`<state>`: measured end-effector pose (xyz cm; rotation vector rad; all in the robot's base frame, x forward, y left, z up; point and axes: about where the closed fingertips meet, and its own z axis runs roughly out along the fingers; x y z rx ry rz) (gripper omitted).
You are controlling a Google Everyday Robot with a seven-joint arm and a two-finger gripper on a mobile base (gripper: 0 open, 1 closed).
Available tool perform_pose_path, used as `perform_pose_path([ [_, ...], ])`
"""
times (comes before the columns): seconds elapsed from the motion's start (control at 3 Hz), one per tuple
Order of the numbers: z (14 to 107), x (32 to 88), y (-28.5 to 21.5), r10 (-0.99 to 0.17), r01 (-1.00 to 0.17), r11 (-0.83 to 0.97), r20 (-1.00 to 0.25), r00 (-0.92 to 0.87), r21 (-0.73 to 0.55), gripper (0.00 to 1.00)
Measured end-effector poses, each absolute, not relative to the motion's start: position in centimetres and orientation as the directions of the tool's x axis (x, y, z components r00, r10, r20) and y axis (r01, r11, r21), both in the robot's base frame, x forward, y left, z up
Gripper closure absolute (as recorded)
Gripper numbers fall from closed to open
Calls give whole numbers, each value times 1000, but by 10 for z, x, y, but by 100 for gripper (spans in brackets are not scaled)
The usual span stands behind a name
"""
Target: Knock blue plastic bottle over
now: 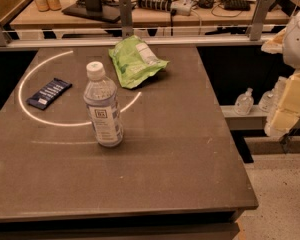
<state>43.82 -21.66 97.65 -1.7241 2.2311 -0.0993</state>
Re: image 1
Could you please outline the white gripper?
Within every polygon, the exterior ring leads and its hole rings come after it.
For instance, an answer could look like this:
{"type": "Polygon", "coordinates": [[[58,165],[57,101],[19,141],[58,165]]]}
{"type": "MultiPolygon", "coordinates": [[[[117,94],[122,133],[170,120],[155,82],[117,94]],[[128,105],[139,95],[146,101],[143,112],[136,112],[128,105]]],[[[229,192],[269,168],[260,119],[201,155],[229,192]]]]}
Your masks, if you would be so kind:
{"type": "MultiPolygon", "coordinates": [[[[285,64],[300,69],[300,11],[292,17],[287,28],[266,41],[261,50],[269,54],[283,53],[285,64]]],[[[269,137],[282,137],[297,124],[299,119],[300,70],[296,70],[287,79],[278,79],[264,132],[269,137]]]]}

